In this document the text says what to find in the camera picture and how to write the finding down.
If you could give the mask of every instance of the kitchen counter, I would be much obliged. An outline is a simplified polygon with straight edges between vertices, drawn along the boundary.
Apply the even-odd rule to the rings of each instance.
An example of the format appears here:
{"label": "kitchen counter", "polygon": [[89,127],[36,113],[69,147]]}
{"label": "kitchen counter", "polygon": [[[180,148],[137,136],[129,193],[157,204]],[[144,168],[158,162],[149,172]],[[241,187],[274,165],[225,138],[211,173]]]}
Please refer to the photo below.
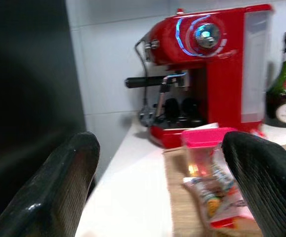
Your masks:
{"label": "kitchen counter", "polygon": [[[286,128],[262,125],[286,145]],[[75,237],[169,237],[172,219],[163,149],[137,119],[88,200]]]}

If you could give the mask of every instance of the grout line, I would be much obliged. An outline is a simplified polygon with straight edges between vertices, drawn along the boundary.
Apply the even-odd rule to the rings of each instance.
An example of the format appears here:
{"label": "grout line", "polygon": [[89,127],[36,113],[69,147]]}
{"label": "grout line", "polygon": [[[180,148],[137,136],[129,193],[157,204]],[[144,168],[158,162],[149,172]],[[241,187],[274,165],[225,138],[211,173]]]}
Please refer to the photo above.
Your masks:
{"label": "grout line", "polygon": [[80,31],[79,26],[78,27],[74,26],[70,28],[70,32],[76,32],[76,31]]}
{"label": "grout line", "polygon": [[95,113],[95,114],[84,114],[84,116],[109,115],[109,114],[119,114],[119,113],[134,113],[134,112],[138,112],[138,111],[139,111],[139,110],[105,112],[105,113]]}
{"label": "grout line", "polygon": [[148,19],[148,18],[154,18],[154,17],[155,18],[156,17],[168,17],[168,15],[142,16],[142,17],[138,17],[138,18],[122,19],[122,20],[109,21],[109,22],[89,23],[89,24],[79,25],[79,27],[96,26],[96,25],[103,25],[103,24],[109,24],[109,23],[117,23],[117,22],[122,22],[122,21],[142,20],[142,19]]}

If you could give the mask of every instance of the dark surface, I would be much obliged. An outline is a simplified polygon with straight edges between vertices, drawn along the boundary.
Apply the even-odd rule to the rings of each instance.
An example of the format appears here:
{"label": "dark surface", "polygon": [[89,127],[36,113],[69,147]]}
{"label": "dark surface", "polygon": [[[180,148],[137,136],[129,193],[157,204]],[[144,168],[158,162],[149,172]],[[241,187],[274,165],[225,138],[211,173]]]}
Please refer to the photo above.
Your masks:
{"label": "dark surface", "polygon": [[0,216],[0,237],[73,237],[99,153],[90,132],[58,147]]}
{"label": "dark surface", "polygon": [[286,150],[257,136],[229,132],[223,153],[265,237],[286,237]]}
{"label": "dark surface", "polygon": [[0,0],[0,214],[66,138],[85,131],[64,0]]}
{"label": "dark surface", "polygon": [[183,100],[181,107],[177,99],[167,99],[163,105],[164,113],[155,118],[154,125],[162,129],[190,128],[205,124],[197,103],[192,98]]}

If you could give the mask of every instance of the plastic wrapper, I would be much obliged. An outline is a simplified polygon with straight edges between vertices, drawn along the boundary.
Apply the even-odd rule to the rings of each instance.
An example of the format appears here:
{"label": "plastic wrapper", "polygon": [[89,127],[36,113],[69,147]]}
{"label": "plastic wrapper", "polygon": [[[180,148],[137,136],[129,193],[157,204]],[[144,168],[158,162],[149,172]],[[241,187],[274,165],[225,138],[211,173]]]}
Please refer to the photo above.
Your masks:
{"label": "plastic wrapper", "polygon": [[187,189],[197,197],[204,225],[211,229],[231,229],[245,233],[237,236],[247,236],[247,233],[258,236],[260,229],[225,162],[221,145],[212,149],[205,160],[207,175],[183,180]]}

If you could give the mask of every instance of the plastic container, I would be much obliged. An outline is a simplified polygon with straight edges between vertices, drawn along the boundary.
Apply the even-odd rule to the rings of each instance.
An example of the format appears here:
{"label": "plastic container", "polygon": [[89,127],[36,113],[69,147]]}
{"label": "plastic container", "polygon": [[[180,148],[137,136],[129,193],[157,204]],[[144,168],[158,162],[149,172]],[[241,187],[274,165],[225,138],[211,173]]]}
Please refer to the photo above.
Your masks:
{"label": "plastic container", "polygon": [[222,127],[202,130],[185,130],[181,138],[187,154],[188,169],[191,177],[210,176],[213,148],[223,141],[227,132],[237,131],[235,128]]}

